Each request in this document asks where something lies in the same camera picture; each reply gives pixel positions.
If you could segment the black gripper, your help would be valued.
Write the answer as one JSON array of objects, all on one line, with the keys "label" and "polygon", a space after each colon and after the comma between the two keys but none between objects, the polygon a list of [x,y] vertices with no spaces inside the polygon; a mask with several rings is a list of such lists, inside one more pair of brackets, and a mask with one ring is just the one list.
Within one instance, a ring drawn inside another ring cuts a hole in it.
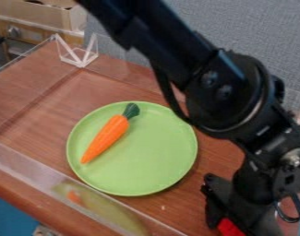
[{"label": "black gripper", "polygon": [[207,197],[206,220],[211,229],[228,218],[246,236],[284,236],[276,222],[275,206],[250,202],[236,192],[231,181],[208,173],[202,193]]}]

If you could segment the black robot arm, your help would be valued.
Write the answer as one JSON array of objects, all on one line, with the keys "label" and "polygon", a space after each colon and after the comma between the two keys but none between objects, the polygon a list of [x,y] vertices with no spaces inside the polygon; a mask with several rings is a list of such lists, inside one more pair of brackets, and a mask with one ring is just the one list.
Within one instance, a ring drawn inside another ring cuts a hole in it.
[{"label": "black robot arm", "polygon": [[125,49],[149,59],[167,102],[207,135],[246,153],[227,180],[207,174],[206,217],[224,236],[283,236],[296,222],[278,204],[300,195],[300,124],[282,106],[284,83],[262,62],[216,48],[163,0],[77,0]]}]

